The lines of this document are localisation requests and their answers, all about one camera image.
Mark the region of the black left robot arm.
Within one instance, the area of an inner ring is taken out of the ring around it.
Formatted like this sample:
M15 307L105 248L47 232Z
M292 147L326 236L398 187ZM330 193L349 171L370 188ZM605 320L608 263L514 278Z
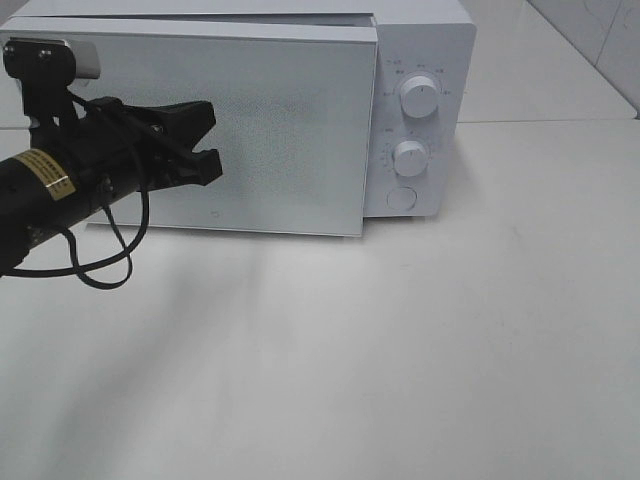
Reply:
M91 272L130 261L150 221L153 191L207 186L223 174L217 150L196 151L215 126L207 101L134 107L115 97L64 97L70 118L49 116L30 131L29 149L1 163L1 273L17 278L76 276L116 288ZM112 205L139 194L141 220L126 242ZM120 244L110 257L83 264L71 229L103 212Z

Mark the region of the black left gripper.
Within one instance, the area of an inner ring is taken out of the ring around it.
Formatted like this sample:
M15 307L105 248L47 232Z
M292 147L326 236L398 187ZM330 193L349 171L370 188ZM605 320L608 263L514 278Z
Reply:
M33 151L62 174L34 209L38 220L84 220L133 193L147 220L150 191L207 186L222 176L216 149L170 154L170 139L193 150L216 125L208 101L140 107L104 97L84 108L81 119L30 130Z

